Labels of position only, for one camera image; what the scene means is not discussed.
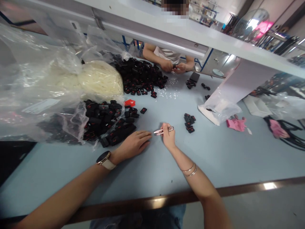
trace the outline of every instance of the white watch strap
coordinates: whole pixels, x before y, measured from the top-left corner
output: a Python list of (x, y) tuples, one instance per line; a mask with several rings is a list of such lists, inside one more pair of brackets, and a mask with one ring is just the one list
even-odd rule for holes
[(103, 163), (102, 163), (102, 166), (104, 166), (106, 169), (108, 169), (108, 170), (113, 170), (115, 167), (116, 167), (116, 165), (114, 165), (111, 161), (109, 161), (109, 160), (106, 160), (106, 161), (104, 161)]

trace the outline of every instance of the watch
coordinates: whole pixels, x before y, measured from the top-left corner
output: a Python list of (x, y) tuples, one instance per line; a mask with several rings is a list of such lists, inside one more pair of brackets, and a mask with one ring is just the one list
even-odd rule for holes
[(108, 170), (113, 170), (116, 167), (116, 165), (114, 165), (111, 161), (108, 160), (110, 155), (111, 155), (110, 151), (104, 152), (101, 156), (98, 157), (98, 159), (96, 160), (96, 164), (102, 165)]

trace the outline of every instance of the white box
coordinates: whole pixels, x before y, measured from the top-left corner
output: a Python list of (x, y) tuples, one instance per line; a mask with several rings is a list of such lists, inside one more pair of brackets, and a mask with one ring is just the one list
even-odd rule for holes
[(260, 116), (262, 118), (272, 115), (272, 112), (260, 98), (248, 95), (244, 99), (244, 103), (252, 115)]

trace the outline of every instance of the gold bangle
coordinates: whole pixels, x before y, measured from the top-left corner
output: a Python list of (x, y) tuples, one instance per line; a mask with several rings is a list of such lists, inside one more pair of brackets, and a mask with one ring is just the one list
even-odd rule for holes
[(193, 162), (193, 166), (189, 170), (185, 170), (185, 171), (181, 170), (181, 171), (182, 172), (189, 172), (189, 171), (191, 171), (194, 168), (194, 166), (195, 166), (195, 162)]
[(192, 172), (190, 175), (184, 175), (185, 177), (191, 177), (192, 175), (194, 175), (195, 173), (196, 173), (196, 171), (197, 171), (197, 165), (196, 165), (196, 167), (195, 167), (195, 170), (194, 170), (194, 172)]

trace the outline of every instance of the table edge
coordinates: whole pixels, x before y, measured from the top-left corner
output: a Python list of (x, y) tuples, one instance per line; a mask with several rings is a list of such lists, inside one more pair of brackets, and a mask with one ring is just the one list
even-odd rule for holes
[[(305, 184), (305, 177), (295, 177), (274, 181), (228, 186), (217, 188), (217, 191), (221, 197), (228, 197), (250, 192), (270, 190), (264, 186), (266, 183), (273, 183), (272, 186), (274, 188), (272, 189), (278, 189), (290, 185)], [(78, 209), (67, 224), (74, 224), (88, 220), (112, 217), (133, 212), (141, 212), (145, 210), (153, 210), (173, 205), (187, 204), (196, 201), (199, 201), (196, 195), (192, 191), (188, 191), (164, 196), (91, 205)], [(0, 225), (13, 225), (25, 217), (26, 215), (1, 219)]]

